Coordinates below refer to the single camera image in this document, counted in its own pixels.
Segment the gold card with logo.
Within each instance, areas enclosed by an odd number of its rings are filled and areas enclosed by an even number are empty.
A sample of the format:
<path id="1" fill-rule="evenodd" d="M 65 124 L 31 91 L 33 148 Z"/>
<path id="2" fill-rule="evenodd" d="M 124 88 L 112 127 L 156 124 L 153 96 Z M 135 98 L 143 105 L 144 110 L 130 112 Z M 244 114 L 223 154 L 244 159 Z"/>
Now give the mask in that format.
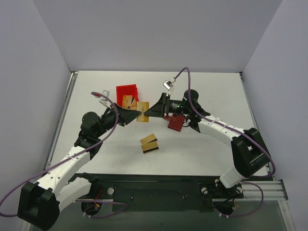
<path id="1" fill-rule="evenodd" d="M 149 109 L 149 102 L 137 102 L 137 111 L 141 112 L 141 115 L 137 117 L 137 122 L 149 122 L 149 117 L 144 113 Z"/>

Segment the red leather card holder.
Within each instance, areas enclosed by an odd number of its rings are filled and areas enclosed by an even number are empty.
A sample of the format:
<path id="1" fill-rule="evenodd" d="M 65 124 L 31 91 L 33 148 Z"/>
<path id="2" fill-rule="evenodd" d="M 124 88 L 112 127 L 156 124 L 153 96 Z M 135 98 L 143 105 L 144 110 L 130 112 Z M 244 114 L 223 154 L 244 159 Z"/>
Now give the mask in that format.
<path id="1" fill-rule="evenodd" d="M 181 129 L 183 127 L 185 117 L 183 115 L 179 114 L 172 114 L 172 116 L 165 116 L 163 117 L 164 120 L 168 121 L 168 128 L 181 132 Z"/>

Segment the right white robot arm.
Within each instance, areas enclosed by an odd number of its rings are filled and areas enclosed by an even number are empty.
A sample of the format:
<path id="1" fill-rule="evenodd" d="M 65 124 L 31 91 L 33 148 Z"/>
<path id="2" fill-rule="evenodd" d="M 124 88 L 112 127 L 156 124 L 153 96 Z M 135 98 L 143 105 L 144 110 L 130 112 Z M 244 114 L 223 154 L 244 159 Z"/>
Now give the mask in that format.
<path id="1" fill-rule="evenodd" d="M 145 116 L 167 118 L 169 114 L 184 116 L 189 127 L 195 131 L 212 136 L 231 148 L 233 165 L 219 177 L 215 184 L 216 194 L 225 197 L 232 187 L 248 179 L 269 163 L 270 154 L 260 132 L 255 128 L 232 127 L 206 112 L 198 102 L 199 94 L 187 90 L 183 99 L 172 100 L 162 93 L 160 99 L 145 111 Z"/>

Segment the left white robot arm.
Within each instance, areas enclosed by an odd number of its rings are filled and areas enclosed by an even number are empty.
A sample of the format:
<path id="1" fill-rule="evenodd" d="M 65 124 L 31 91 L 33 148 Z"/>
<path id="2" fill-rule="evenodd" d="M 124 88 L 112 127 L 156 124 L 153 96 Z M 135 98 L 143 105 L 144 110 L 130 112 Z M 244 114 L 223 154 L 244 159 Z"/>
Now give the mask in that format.
<path id="1" fill-rule="evenodd" d="M 97 196 L 99 186 L 92 181 L 82 180 L 71 186 L 67 183 L 98 153 L 104 133 L 115 130 L 117 125 L 128 125 L 140 115 L 139 111 L 123 109 L 117 104 L 107 108 L 102 116 L 85 113 L 78 138 L 62 161 L 50 167 L 36 182 L 27 181 L 21 188 L 17 216 L 46 231 L 54 225 L 61 210 L 74 200 L 83 195 Z"/>

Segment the gold cards in bin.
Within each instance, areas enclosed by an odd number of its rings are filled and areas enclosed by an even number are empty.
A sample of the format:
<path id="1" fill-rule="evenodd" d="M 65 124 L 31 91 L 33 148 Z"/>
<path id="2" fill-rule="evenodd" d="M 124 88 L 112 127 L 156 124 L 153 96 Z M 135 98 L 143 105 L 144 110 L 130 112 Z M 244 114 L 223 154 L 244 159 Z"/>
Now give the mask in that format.
<path id="1" fill-rule="evenodd" d="M 124 95 L 122 98 L 122 108 L 137 110 L 137 101 L 132 95 Z"/>

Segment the gold card upper left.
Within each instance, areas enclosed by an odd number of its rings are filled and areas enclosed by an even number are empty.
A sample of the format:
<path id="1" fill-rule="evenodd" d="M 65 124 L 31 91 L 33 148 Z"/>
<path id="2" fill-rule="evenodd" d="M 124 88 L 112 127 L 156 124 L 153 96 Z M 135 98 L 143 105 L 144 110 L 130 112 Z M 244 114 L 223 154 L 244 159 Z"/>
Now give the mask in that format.
<path id="1" fill-rule="evenodd" d="M 157 141 L 157 137 L 153 133 L 140 140 L 142 145 L 155 142 L 155 141 Z"/>

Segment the gold card magnetic stripe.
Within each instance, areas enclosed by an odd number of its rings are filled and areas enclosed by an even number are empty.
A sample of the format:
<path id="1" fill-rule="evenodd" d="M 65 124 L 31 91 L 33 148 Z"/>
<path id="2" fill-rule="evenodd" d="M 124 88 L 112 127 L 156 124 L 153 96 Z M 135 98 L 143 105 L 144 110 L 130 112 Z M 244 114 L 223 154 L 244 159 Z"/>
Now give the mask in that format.
<path id="1" fill-rule="evenodd" d="M 146 144 L 142 144 L 141 149 L 142 149 L 143 154 L 148 154 L 150 152 L 156 151 L 159 149 L 158 142 L 153 141 L 153 142 L 149 142 Z"/>

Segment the red plastic bin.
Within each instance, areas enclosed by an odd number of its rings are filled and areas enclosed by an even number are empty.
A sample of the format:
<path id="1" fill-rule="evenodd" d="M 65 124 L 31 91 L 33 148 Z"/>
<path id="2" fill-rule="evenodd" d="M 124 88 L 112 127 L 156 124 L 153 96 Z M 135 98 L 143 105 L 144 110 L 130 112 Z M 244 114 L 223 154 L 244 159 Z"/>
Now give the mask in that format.
<path id="1" fill-rule="evenodd" d="M 130 85 L 121 85 L 116 86 L 116 100 L 119 106 L 122 106 L 123 96 L 124 95 L 131 95 L 136 101 L 139 101 L 138 98 L 138 88 L 136 84 Z"/>

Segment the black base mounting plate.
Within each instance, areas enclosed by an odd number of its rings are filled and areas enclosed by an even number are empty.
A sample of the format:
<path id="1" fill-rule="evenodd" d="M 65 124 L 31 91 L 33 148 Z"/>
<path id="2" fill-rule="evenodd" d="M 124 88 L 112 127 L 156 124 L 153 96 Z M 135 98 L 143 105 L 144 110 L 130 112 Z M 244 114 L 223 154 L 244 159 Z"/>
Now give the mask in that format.
<path id="1" fill-rule="evenodd" d="M 116 212 L 212 211 L 218 200 L 230 209 L 233 199 L 243 198 L 240 184 L 226 189 L 217 176 L 121 175 L 77 173 L 71 179 L 87 179 L 90 191 L 81 199 L 115 202 L 103 205 Z"/>

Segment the aluminium front rail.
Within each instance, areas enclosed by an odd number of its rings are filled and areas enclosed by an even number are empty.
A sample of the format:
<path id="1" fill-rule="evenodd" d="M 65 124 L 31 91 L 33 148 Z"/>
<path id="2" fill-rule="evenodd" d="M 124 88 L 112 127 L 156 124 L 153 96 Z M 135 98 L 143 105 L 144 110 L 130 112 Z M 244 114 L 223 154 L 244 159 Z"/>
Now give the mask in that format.
<path id="1" fill-rule="evenodd" d="M 282 180 L 273 181 L 253 181 L 263 191 L 264 200 L 266 201 L 287 201 L 288 195 Z M 261 191 L 257 186 L 251 184 L 240 184 L 242 197 L 240 200 L 259 200 L 261 199 Z"/>

